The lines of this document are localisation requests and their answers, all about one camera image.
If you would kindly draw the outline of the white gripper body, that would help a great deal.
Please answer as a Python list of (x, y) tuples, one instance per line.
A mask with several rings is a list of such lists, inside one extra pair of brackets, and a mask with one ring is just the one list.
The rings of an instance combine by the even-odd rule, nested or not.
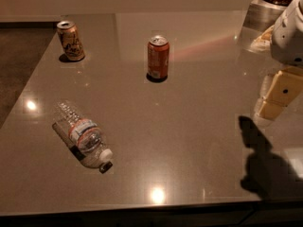
[(303, 0), (293, 0), (277, 18), (271, 37), (271, 55), (283, 64), (303, 65)]

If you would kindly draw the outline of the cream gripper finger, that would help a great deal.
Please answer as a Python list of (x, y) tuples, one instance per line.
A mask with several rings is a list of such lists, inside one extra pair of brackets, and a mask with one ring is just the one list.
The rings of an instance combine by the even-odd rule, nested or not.
[(265, 31), (262, 32), (253, 42), (252, 48), (257, 51), (267, 51), (270, 49), (271, 37), (274, 27), (269, 26)]
[(264, 78), (256, 116), (274, 121), (303, 91), (303, 67), (286, 66)]

